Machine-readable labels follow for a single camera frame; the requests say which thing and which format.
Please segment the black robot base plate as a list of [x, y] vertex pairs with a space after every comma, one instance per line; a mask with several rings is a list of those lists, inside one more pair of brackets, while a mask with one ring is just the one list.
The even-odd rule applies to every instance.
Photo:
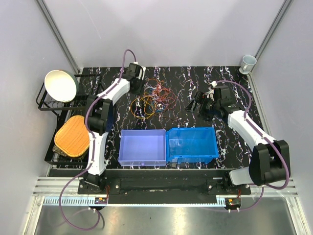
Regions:
[[80, 180], [78, 194], [109, 194], [110, 204], [213, 204], [217, 196], [248, 196], [230, 186], [227, 169], [108, 169], [100, 187]]

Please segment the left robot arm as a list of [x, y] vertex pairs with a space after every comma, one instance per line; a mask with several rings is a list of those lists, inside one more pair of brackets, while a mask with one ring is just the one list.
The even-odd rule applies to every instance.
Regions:
[[114, 123], [114, 105], [127, 93], [139, 95], [142, 92], [145, 71], [146, 68], [137, 62], [130, 63], [107, 89], [87, 99], [85, 126], [89, 135], [89, 158], [83, 179], [96, 194], [106, 187], [102, 174], [106, 169], [106, 142]]

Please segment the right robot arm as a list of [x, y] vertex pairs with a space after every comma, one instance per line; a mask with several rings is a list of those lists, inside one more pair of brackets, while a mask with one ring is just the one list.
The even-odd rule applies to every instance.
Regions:
[[213, 117], [223, 120], [248, 144], [252, 156], [248, 167], [229, 172], [222, 181], [224, 192], [233, 194], [240, 185], [268, 186], [284, 181], [277, 190], [284, 189], [290, 179], [289, 145], [276, 140], [262, 130], [247, 114], [244, 107], [235, 102], [228, 86], [215, 86], [207, 93], [196, 95], [185, 107], [188, 112], [198, 111], [201, 119], [211, 121]]

